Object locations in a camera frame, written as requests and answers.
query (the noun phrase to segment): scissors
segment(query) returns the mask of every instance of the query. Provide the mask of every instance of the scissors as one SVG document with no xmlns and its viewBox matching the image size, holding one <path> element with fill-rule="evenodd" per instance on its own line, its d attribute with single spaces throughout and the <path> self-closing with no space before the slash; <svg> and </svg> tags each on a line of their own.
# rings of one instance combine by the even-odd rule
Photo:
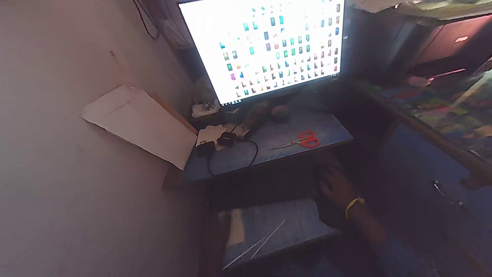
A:
<svg viewBox="0 0 492 277">
<path fill-rule="evenodd" d="M 284 144 L 279 145 L 277 147 L 271 148 L 271 150 L 291 146 L 291 145 L 294 145 L 296 143 L 298 143 L 304 147 L 311 148 L 311 147 L 318 146 L 319 139 L 316 137 L 316 134 L 313 131 L 305 131 L 304 133 L 299 135 L 297 140 L 291 141 L 288 143 L 284 143 Z"/>
</svg>

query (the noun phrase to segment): white wall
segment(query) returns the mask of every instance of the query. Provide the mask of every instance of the white wall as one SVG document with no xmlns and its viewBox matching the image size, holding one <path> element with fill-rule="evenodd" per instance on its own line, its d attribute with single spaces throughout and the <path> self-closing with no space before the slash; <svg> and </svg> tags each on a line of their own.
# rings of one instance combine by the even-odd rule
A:
<svg viewBox="0 0 492 277">
<path fill-rule="evenodd" d="M 167 163 L 79 115 L 124 83 L 184 112 L 169 47 L 131 0 L 2 0 L 0 26 L 0 276 L 196 274 L 199 216 L 162 192 Z"/>
</svg>

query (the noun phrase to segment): red scissors handle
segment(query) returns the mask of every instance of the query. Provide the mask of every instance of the red scissors handle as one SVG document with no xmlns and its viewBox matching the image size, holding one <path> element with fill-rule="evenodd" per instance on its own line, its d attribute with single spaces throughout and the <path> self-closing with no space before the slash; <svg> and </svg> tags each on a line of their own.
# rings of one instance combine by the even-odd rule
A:
<svg viewBox="0 0 492 277">
<path fill-rule="evenodd" d="M 319 144 L 319 139 L 313 131 L 305 131 L 299 136 L 299 139 L 304 139 L 300 144 L 304 147 L 316 147 Z"/>
</svg>

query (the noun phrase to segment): hand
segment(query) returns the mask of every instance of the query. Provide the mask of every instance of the hand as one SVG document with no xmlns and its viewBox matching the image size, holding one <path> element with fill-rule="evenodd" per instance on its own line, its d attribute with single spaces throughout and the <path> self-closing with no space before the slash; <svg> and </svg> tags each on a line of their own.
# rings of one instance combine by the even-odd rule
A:
<svg viewBox="0 0 492 277">
<path fill-rule="evenodd" d="M 328 200 L 343 210 L 357 198 L 350 182 L 336 167 L 327 166 L 321 169 L 319 184 L 321 192 Z"/>
</svg>

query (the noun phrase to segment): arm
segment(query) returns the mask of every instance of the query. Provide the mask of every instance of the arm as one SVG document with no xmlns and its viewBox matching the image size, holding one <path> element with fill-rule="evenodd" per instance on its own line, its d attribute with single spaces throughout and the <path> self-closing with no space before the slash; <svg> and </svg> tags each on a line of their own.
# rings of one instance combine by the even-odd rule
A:
<svg viewBox="0 0 492 277">
<path fill-rule="evenodd" d="M 327 167 L 320 173 L 321 192 L 328 200 L 345 211 L 357 194 L 342 172 Z M 369 213 L 364 204 L 356 202 L 348 210 L 348 219 L 356 226 L 379 256 L 379 263 L 388 276 L 437 277 L 433 265 L 391 236 Z"/>
</svg>

